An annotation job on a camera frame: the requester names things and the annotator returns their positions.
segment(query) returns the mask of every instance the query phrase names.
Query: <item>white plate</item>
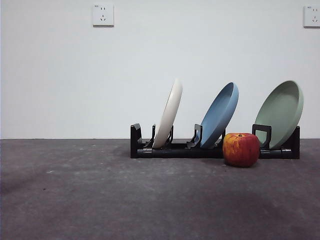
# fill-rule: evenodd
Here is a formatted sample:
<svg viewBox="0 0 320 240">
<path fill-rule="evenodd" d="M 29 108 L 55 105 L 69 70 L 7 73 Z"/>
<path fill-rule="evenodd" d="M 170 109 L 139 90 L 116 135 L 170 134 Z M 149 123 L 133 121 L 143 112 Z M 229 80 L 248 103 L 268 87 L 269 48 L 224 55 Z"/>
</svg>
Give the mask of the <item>white plate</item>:
<svg viewBox="0 0 320 240">
<path fill-rule="evenodd" d="M 169 98 L 166 102 L 162 118 L 160 121 L 160 125 L 156 126 L 157 133 L 154 138 L 153 148 L 158 149 L 161 148 L 168 139 L 170 130 L 172 125 L 174 124 L 177 111 L 179 108 L 181 95 L 182 95 L 182 84 L 176 79 L 171 88 L 171 92 L 169 94 Z"/>
</svg>

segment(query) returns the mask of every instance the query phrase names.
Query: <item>wall socket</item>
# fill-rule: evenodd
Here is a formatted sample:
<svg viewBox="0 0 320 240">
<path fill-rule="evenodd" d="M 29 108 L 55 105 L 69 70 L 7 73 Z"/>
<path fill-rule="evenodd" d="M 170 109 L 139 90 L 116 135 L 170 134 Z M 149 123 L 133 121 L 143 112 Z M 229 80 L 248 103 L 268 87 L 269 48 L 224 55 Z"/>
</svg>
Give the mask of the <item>wall socket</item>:
<svg viewBox="0 0 320 240">
<path fill-rule="evenodd" d="M 111 3 L 92 7 L 93 26 L 114 26 L 114 5 Z"/>
<path fill-rule="evenodd" d="M 320 5 L 303 7 L 303 26 L 306 28 L 320 28 Z"/>
</svg>

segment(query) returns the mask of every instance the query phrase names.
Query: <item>dish rack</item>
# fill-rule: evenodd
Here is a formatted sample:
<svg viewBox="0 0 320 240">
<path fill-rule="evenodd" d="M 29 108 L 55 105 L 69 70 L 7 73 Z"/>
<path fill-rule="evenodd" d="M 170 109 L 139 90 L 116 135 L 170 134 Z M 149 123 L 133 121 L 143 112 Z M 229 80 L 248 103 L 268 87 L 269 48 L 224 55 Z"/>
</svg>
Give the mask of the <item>dish rack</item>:
<svg viewBox="0 0 320 240">
<path fill-rule="evenodd" d="M 260 159 L 299 159 L 300 158 L 300 127 L 297 126 L 289 139 L 279 149 L 270 149 L 272 127 L 267 125 L 253 124 L 252 134 L 256 131 L 266 132 L 266 140 L 260 144 Z M 143 141 L 139 123 L 130 127 L 130 157 L 137 158 L 212 158 L 222 159 L 223 139 L 226 130 L 223 131 L 221 139 L 210 149 L 200 148 L 203 137 L 203 126 L 194 125 L 194 134 L 190 141 L 174 141 L 174 126 L 171 127 L 169 136 L 162 148 L 152 148 L 156 135 L 156 125 L 152 126 L 152 137 L 149 141 Z"/>
</svg>

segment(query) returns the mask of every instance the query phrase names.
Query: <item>floor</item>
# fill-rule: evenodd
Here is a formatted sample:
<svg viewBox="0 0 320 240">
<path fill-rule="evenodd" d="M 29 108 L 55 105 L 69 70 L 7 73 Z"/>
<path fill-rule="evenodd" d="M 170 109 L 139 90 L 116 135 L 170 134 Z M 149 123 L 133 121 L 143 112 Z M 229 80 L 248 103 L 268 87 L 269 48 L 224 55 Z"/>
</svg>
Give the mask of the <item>floor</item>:
<svg viewBox="0 0 320 240">
<path fill-rule="evenodd" d="M 129 140 L 2 140 L 2 240 L 320 239 L 320 139 L 300 159 L 130 159 Z"/>
</svg>

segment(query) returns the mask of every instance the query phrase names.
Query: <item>green plate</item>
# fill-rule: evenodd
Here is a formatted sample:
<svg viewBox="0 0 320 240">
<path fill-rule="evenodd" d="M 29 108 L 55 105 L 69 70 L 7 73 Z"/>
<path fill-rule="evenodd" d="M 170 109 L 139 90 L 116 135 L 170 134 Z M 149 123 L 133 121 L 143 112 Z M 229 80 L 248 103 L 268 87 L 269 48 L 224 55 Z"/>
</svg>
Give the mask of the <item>green plate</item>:
<svg viewBox="0 0 320 240">
<path fill-rule="evenodd" d="M 264 101 L 255 119 L 255 124 L 271 126 L 270 149 L 278 149 L 296 129 L 304 107 L 301 88 L 294 81 L 285 81 L 277 86 Z M 256 131 L 263 143 L 266 133 Z"/>
</svg>

